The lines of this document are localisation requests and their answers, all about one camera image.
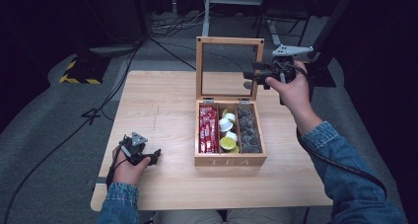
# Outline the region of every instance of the dark background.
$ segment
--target dark background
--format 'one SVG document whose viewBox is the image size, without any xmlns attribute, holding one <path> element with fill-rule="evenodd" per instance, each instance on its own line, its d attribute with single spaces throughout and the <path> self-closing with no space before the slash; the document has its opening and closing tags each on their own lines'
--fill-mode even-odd
<svg viewBox="0 0 418 224">
<path fill-rule="evenodd" d="M 144 16 L 172 10 L 172 0 L 0 0 L 0 131 L 49 87 L 49 70 L 89 47 L 134 41 L 147 35 Z M 176 0 L 177 12 L 202 10 L 199 0 Z M 327 16 L 336 0 L 311 0 Z M 418 194 L 415 138 L 418 124 L 418 3 L 416 0 L 352 0 L 319 50 L 326 66 L 335 57 L 345 88 L 396 179 L 410 223 Z"/>
</svg>

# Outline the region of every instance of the white cup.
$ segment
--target white cup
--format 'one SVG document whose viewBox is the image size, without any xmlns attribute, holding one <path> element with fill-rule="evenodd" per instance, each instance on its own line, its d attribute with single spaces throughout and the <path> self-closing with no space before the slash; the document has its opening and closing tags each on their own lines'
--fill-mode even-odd
<svg viewBox="0 0 418 224">
<path fill-rule="evenodd" d="M 233 113 L 226 113 L 224 118 L 227 118 L 231 120 L 232 122 L 235 122 L 235 115 Z"/>
<path fill-rule="evenodd" d="M 233 124 L 227 118 L 219 119 L 219 131 L 226 132 L 233 127 Z"/>
<path fill-rule="evenodd" d="M 234 139 L 234 140 L 238 141 L 237 134 L 236 134 L 236 133 L 234 133 L 234 132 L 228 131 L 228 132 L 225 134 L 225 136 L 226 136 L 226 137 L 230 137 L 230 138 L 232 138 L 232 139 Z"/>
</svg>

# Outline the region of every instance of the black cable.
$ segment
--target black cable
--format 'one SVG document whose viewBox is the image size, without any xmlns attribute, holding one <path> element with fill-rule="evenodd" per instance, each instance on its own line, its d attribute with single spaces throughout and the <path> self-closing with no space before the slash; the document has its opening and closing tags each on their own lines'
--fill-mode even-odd
<svg viewBox="0 0 418 224">
<path fill-rule="evenodd" d="M 305 211 L 305 215 L 304 215 L 304 224 L 308 223 L 308 214 L 310 213 L 310 208 L 307 207 L 307 210 Z"/>
<path fill-rule="evenodd" d="M 159 42 L 159 43 L 160 44 L 169 44 L 169 45 L 173 45 L 173 46 L 176 46 L 176 47 L 188 48 L 188 49 L 191 49 L 191 50 L 196 50 L 193 47 L 189 47 L 189 46 L 185 46 L 185 45 L 179 45 L 179 44 L 167 43 L 167 42 Z M 217 54 L 217 53 L 209 52 L 209 51 L 206 51 L 206 50 L 204 50 L 203 52 L 204 53 L 208 53 L 208 54 L 217 55 L 217 56 L 220 56 L 220 57 L 223 57 L 223 58 L 226 58 L 226 59 L 230 60 L 231 62 L 233 62 L 234 64 L 236 64 L 241 69 L 241 71 L 244 72 L 243 68 L 236 61 L 234 61 L 233 59 L 231 59 L 230 57 L 227 57 L 227 56 L 222 55 L 222 54 Z"/>
<path fill-rule="evenodd" d="M 108 173 L 107 173 L 107 176 L 106 176 L 106 178 L 105 178 L 105 186 L 106 186 L 107 190 L 108 190 L 108 188 L 110 187 L 111 183 L 113 182 L 113 177 L 114 177 L 114 169 L 115 169 L 115 166 L 114 166 L 114 165 L 116 164 L 116 160 L 117 160 L 117 157 L 119 156 L 120 149 L 121 149 L 120 145 L 119 145 L 119 146 L 117 146 L 116 153 L 115 153 L 115 154 L 114 154 L 114 156 L 113 156 L 113 159 L 112 159 L 112 161 L 111 161 L 110 168 L 108 169 Z"/>
<path fill-rule="evenodd" d="M 168 28 L 168 27 L 173 27 L 174 25 L 182 25 L 186 22 L 188 22 L 187 24 L 192 23 L 194 20 L 198 19 L 198 17 L 200 17 L 201 14 L 196 15 L 194 17 L 188 17 L 187 19 L 185 18 L 185 16 L 182 18 L 182 20 L 178 23 L 176 23 L 175 21 L 178 19 L 178 16 L 175 18 L 164 18 L 164 19 L 152 19 L 151 20 L 151 27 L 153 27 L 153 29 L 163 29 L 163 28 Z"/>
<path fill-rule="evenodd" d="M 176 28 L 178 26 L 178 25 L 176 25 L 172 28 L 167 28 L 165 34 L 157 34 L 157 33 L 154 33 L 154 30 L 152 30 L 151 36 L 152 37 L 172 37 L 172 36 L 176 35 L 177 33 L 179 33 L 182 30 L 189 30 L 189 29 L 192 29 L 192 28 L 194 28 L 194 27 L 196 27 L 197 25 L 200 25 L 200 24 L 202 24 L 202 23 L 193 24 L 191 27 L 188 27 L 188 28 L 185 28 L 185 27 L 181 26 L 181 28 L 179 28 L 179 29 Z"/>
<path fill-rule="evenodd" d="M 163 47 L 163 46 L 162 46 L 159 42 L 157 42 L 156 40 L 152 39 L 151 37 L 150 37 L 150 40 L 151 40 L 152 42 L 154 42 L 156 45 L 158 45 L 159 47 L 161 47 L 163 50 L 165 50 L 166 52 L 168 52 L 170 55 L 174 56 L 176 59 L 178 59 L 178 60 L 180 60 L 181 62 L 185 63 L 185 64 L 186 64 L 186 65 L 188 65 L 190 68 L 192 68 L 192 69 L 196 70 L 196 68 L 195 68 L 193 65 L 189 64 L 188 62 L 186 62 L 186 61 L 185 61 L 185 60 L 183 60 L 182 58 L 180 58 L 180 57 L 178 57 L 177 55 L 173 54 L 171 51 L 169 51 L 168 49 L 166 49 L 165 47 Z"/>
<path fill-rule="evenodd" d="M 102 114 L 104 115 L 104 117 L 105 117 L 105 118 L 107 118 L 107 119 L 108 119 L 108 120 L 110 120 L 110 121 L 114 121 L 114 119 L 113 119 L 113 118 L 111 118 L 111 117 L 107 116 L 107 114 L 105 114 L 104 109 L 101 109 L 101 112 L 102 112 Z"/>
<path fill-rule="evenodd" d="M 123 161 L 121 161 L 121 162 L 119 162 L 115 167 L 114 167 L 114 170 L 116 170 L 116 168 L 120 165 L 120 164 L 122 164 L 122 163 L 124 163 L 124 162 L 126 162 L 128 159 L 127 158 L 125 158 Z"/>
<path fill-rule="evenodd" d="M 140 41 L 141 40 L 141 38 L 138 38 L 138 40 L 135 40 L 134 42 L 128 42 L 128 41 L 123 41 L 123 40 L 120 40 L 120 39 L 118 39 L 118 38 L 116 38 L 116 37 L 114 37 L 111 33 L 109 33 L 108 32 L 108 30 L 105 28 L 105 26 L 102 24 L 102 22 L 101 22 L 101 20 L 99 19 L 99 17 L 98 17 L 98 15 L 95 13 L 95 10 L 93 9 L 93 7 L 92 7 L 92 5 L 90 4 L 90 2 L 89 2 L 89 0 L 84 0 L 85 2 L 86 2 L 86 4 L 87 4 L 87 6 L 89 7 L 89 9 L 90 9 L 90 11 L 91 11 L 91 13 L 93 14 L 93 16 L 95 17 L 95 19 L 96 19 L 96 22 L 99 24 L 99 26 L 104 30 L 104 32 L 110 37 L 110 38 L 112 38 L 112 39 L 114 39 L 114 40 L 116 40 L 117 42 L 119 42 L 119 43 L 128 43 L 128 44 L 136 44 L 136 43 L 138 43 L 138 41 Z"/>
<path fill-rule="evenodd" d="M 367 172 L 358 170 L 356 168 L 353 168 L 353 167 L 350 167 L 350 166 L 347 166 L 347 165 L 343 165 L 343 164 L 337 163 L 335 161 L 332 161 L 332 160 L 330 160 L 328 158 L 322 157 L 321 155 L 315 153 L 315 151 L 312 148 L 310 148 L 309 146 L 307 146 L 305 144 L 305 142 L 302 141 L 301 133 L 299 132 L 299 130 L 297 130 L 297 138 L 298 138 L 298 141 L 301 144 L 301 146 L 309 154 L 317 157 L 320 161 L 325 162 L 325 163 L 327 163 L 327 164 L 329 164 L 329 165 L 331 165 L 333 167 L 339 168 L 339 169 L 341 169 L 343 171 L 346 171 L 346 172 L 350 172 L 352 174 L 355 174 L 355 175 L 357 175 L 357 176 L 359 176 L 361 178 L 364 178 L 364 179 L 368 180 L 369 182 L 374 183 L 376 186 L 380 187 L 383 190 L 383 192 L 384 192 L 384 198 L 387 198 L 387 190 L 386 190 L 386 187 L 384 186 L 384 184 L 379 179 L 377 179 L 376 177 L 372 176 L 371 174 L 369 174 Z"/>
<path fill-rule="evenodd" d="M 155 30 L 156 30 L 156 28 L 152 28 L 151 29 L 151 36 L 152 37 L 171 37 L 171 36 L 173 36 L 173 35 L 175 35 L 176 33 L 178 33 L 180 30 L 181 30 L 181 28 L 180 29 L 178 29 L 177 30 L 177 32 L 175 32 L 174 34 L 172 34 L 172 35 L 170 35 L 170 33 L 172 32 L 172 31 L 174 31 L 176 28 L 177 28 L 177 26 L 182 26 L 182 24 L 184 23 L 184 17 L 183 17 L 183 19 L 182 19 L 182 21 L 180 21 L 179 23 L 176 23 L 175 21 L 178 19 L 178 17 L 177 18 L 175 18 L 170 24 L 168 24 L 168 25 L 163 25 L 163 26 L 159 26 L 159 27 L 157 27 L 157 28 L 163 28 L 163 29 L 160 29 L 160 30 L 166 30 L 166 33 L 165 34 L 158 34 L 158 33 L 155 33 Z"/>
<path fill-rule="evenodd" d="M 283 69 L 285 69 L 286 67 L 291 67 L 291 68 L 294 68 L 295 70 L 298 70 L 299 72 L 301 72 L 307 78 L 307 80 L 310 84 L 310 98 L 312 97 L 312 91 L 314 90 L 314 86 L 310 83 L 311 80 L 309 78 L 309 75 L 304 69 L 302 69 L 301 67 L 292 65 L 289 62 L 279 63 L 278 61 L 275 60 L 274 63 L 278 64 L 279 67 L 281 67 Z M 353 168 L 353 167 L 350 167 L 350 166 L 347 166 L 347 165 L 343 165 L 343 164 L 340 164 L 338 162 L 332 161 L 328 158 L 322 157 L 320 154 L 315 153 L 315 151 L 313 149 L 311 149 L 309 146 L 307 146 L 305 144 L 305 142 L 302 140 L 301 133 L 299 132 L 298 129 L 296 130 L 296 133 L 297 133 L 296 136 L 298 138 L 299 143 L 309 154 L 317 157 L 320 161 L 325 162 L 325 163 L 327 163 L 327 164 L 329 164 L 333 167 L 336 167 L 336 168 L 339 168 L 343 171 L 355 174 L 355 175 L 357 175 L 361 178 L 364 178 L 364 179 L 374 183 L 375 185 L 377 185 L 378 187 L 380 187 L 383 190 L 384 197 L 387 198 L 386 187 L 384 186 L 384 184 L 379 179 L 377 179 L 376 177 L 372 176 L 371 174 L 369 174 L 367 172 L 364 172 L 364 171 L 358 170 L 356 168 Z"/>
<path fill-rule="evenodd" d="M 32 169 L 30 172 L 27 173 L 27 175 L 24 177 L 24 179 L 19 183 L 18 187 L 16 188 L 16 190 L 14 191 L 12 198 L 9 201 L 8 207 L 6 209 L 6 214 L 4 216 L 3 219 L 3 224 L 7 224 L 7 220 L 9 218 L 9 213 L 10 210 L 12 209 L 12 205 L 13 202 L 15 201 L 15 198 L 18 194 L 18 192 L 21 190 L 21 188 L 23 187 L 23 185 L 25 184 L 25 182 L 27 181 L 27 179 L 34 173 L 34 171 L 47 159 L 49 158 L 49 156 L 51 156 L 56 150 L 58 150 L 60 147 L 62 147 L 62 145 L 64 145 L 68 140 L 70 140 L 78 131 L 80 131 L 80 129 L 82 129 L 84 127 L 84 125 L 86 125 L 90 119 L 92 119 L 110 100 L 111 98 L 114 97 L 114 95 L 116 94 L 116 92 L 120 89 L 121 85 L 123 84 L 122 82 L 125 80 L 127 73 L 129 72 L 129 68 L 130 68 L 130 64 L 132 63 L 132 59 L 135 56 L 136 52 L 138 51 L 140 45 L 138 45 L 138 47 L 135 49 L 135 51 L 132 53 L 132 56 L 130 58 L 129 64 L 126 67 L 126 71 L 123 74 L 122 79 L 119 81 L 118 86 L 113 89 L 110 94 L 106 97 L 106 99 L 104 100 L 104 102 L 101 104 L 101 106 L 97 109 L 94 110 L 93 114 L 87 118 L 76 130 L 74 130 L 69 136 L 67 136 L 61 143 L 59 143 L 54 149 L 52 149 L 48 154 L 46 154 L 46 156 L 44 156 Z"/>
</svg>

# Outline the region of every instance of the jacket sleeve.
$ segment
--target jacket sleeve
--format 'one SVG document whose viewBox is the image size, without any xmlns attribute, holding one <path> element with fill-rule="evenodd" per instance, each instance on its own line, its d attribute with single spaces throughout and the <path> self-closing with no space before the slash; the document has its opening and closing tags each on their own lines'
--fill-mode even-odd
<svg viewBox="0 0 418 224">
<path fill-rule="evenodd" d="M 366 162 L 348 141 L 328 122 L 323 122 L 302 137 L 315 153 L 342 165 L 372 175 Z M 403 214 L 385 200 L 383 190 L 369 180 L 325 163 L 311 155 L 313 165 L 333 200 L 333 223 L 402 223 Z"/>
<path fill-rule="evenodd" d="M 135 223 L 138 216 L 138 188 L 136 186 L 112 183 L 99 214 L 99 223 Z"/>
</svg>

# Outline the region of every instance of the person's hand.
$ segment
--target person's hand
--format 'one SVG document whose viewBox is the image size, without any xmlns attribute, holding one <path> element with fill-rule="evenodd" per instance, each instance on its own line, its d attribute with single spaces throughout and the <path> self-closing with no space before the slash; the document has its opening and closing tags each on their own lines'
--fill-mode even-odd
<svg viewBox="0 0 418 224">
<path fill-rule="evenodd" d="M 307 71 L 304 63 L 300 61 L 295 60 L 295 66 Z M 280 94 L 301 134 L 309 132 L 322 122 L 311 107 L 310 87 L 307 78 L 301 72 L 296 70 L 296 78 L 289 84 L 281 83 L 271 77 L 266 78 L 265 82 Z"/>
<path fill-rule="evenodd" d="M 113 149 L 113 157 L 116 155 L 118 147 Z M 125 154 L 123 151 L 119 152 L 117 156 L 116 165 L 125 160 Z M 151 158 L 146 157 L 142 160 L 138 165 L 133 166 L 128 161 L 124 161 L 117 166 L 116 170 L 114 170 L 113 182 L 114 183 L 125 183 L 136 186 L 141 178 L 142 173 L 147 168 L 148 164 L 150 163 Z"/>
<path fill-rule="evenodd" d="M 307 71 L 305 64 L 300 61 L 295 60 L 295 66 Z M 271 77 L 267 77 L 265 82 L 280 94 L 291 113 L 306 111 L 311 107 L 308 81 L 298 70 L 296 70 L 296 78 L 289 84 L 281 83 Z"/>
</svg>

